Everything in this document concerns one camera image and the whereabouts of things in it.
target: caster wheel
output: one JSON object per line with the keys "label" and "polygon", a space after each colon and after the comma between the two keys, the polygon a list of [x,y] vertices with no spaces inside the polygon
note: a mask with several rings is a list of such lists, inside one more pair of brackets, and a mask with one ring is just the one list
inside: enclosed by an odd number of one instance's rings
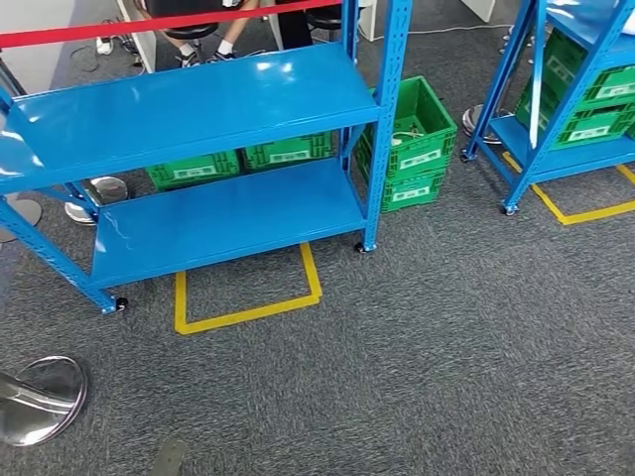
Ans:
{"label": "caster wheel", "polygon": [[365,255],[366,253],[368,253],[368,251],[366,251],[366,249],[364,248],[364,245],[362,245],[362,243],[357,243],[356,245],[355,245],[355,251],[359,253],[360,255]]}
{"label": "caster wheel", "polygon": [[462,162],[464,164],[466,164],[466,163],[468,163],[468,162],[472,162],[474,159],[476,159],[476,156],[470,157],[465,151],[461,151],[461,152],[461,162]]}
{"label": "caster wheel", "polygon": [[513,206],[513,207],[507,208],[504,205],[501,205],[500,207],[500,212],[502,213],[503,215],[507,215],[507,216],[515,215],[516,211],[518,211],[517,206]]}
{"label": "caster wheel", "polygon": [[128,300],[125,297],[117,297],[115,301],[116,312],[122,312],[128,306]]}

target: stacked crates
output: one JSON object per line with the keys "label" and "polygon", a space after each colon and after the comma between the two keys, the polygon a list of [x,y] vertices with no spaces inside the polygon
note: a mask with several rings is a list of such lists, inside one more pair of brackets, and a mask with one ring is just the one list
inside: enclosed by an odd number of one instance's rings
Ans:
{"label": "stacked crates", "polygon": [[[547,42],[538,114],[538,135],[572,85],[587,51],[557,30]],[[529,129],[532,79],[516,108],[516,118]],[[587,88],[552,150],[610,141],[623,135],[635,120],[635,66],[612,67],[601,72]]]}
{"label": "stacked crates", "polygon": [[[260,172],[331,157],[331,136],[330,132],[325,132],[247,147],[243,150],[245,168]],[[240,174],[240,165],[236,151],[227,151],[149,167],[146,171],[157,190],[166,191],[235,177]]]}
{"label": "stacked crates", "polygon": [[331,157],[331,134],[323,132],[245,148],[245,166],[251,172]]}
{"label": "stacked crates", "polygon": [[[456,133],[456,124],[424,78],[402,81],[381,210],[435,201],[452,157]],[[366,183],[373,139],[373,129],[367,127],[356,148],[357,164]]]}
{"label": "stacked crates", "polygon": [[166,191],[237,176],[240,166],[236,151],[228,151],[148,167],[146,171],[157,190]]}

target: white sock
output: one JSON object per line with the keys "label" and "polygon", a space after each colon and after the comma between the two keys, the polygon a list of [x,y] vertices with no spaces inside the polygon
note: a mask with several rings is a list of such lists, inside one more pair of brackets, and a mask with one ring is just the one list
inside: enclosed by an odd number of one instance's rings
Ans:
{"label": "white sock", "polygon": [[180,55],[182,57],[186,58],[186,57],[191,55],[192,53],[193,53],[194,49],[192,48],[189,43],[186,43],[185,45],[179,48],[179,51],[180,52]]}
{"label": "white sock", "polygon": [[226,42],[223,40],[218,48],[218,52],[221,55],[229,55],[233,51],[233,43]]}

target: shelf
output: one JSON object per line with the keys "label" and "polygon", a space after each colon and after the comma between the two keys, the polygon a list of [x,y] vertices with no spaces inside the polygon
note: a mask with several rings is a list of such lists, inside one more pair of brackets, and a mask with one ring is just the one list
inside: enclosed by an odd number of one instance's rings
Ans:
{"label": "shelf", "polygon": [[[14,132],[20,112],[29,121],[20,131],[32,152]],[[379,114],[339,43],[24,96],[0,132],[0,193],[366,124]]]}
{"label": "shelf", "polygon": [[107,288],[359,230],[355,193],[325,159],[108,205],[92,279]]}
{"label": "shelf", "polygon": [[[570,13],[555,7],[547,8],[547,19],[549,23],[587,51],[590,51],[603,33],[601,26],[578,20]],[[618,37],[608,55],[602,58],[600,69],[633,63],[635,63],[635,36],[622,34]]]}
{"label": "shelf", "polygon": [[[492,130],[498,136],[522,169],[527,163],[529,132],[513,116],[495,119]],[[619,139],[548,152],[534,172],[532,183],[635,161],[635,141]]]}

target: stanchion base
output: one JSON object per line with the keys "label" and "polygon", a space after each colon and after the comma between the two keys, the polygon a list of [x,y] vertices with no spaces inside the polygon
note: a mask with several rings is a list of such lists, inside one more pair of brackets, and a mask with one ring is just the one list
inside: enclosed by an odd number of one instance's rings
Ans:
{"label": "stanchion base", "polygon": [[[99,196],[97,198],[102,205],[128,199],[128,188],[123,180],[114,177],[99,177],[93,178],[91,182],[97,190]],[[63,205],[63,209],[69,218],[76,223],[88,226],[94,226],[95,224],[91,215],[86,213],[81,206],[66,202]]]}
{"label": "stanchion base", "polygon": [[13,446],[30,446],[57,436],[77,417],[88,387],[85,372],[68,357],[45,357],[15,378],[72,405],[67,413],[50,413],[11,400],[0,401],[0,441]]}
{"label": "stanchion base", "polygon": [[[40,218],[42,218],[42,208],[36,201],[15,199],[12,196],[8,196],[7,201],[32,226],[37,225]],[[0,243],[8,243],[15,239],[16,237],[11,231],[0,227]]]}
{"label": "stanchion base", "polygon": [[[472,134],[474,133],[474,129],[476,128],[476,124],[479,123],[479,118],[481,117],[481,111],[482,110],[483,105],[478,104],[476,106],[472,106],[463,113],[463,130],[467,136],[472,137]],[[505,117],[510,115],[511,113],[501,109],[497,116]],[[500,139],[492,131],[489,131],[489,133],[485,137],[485,141],[486,144],[500,144]]]}

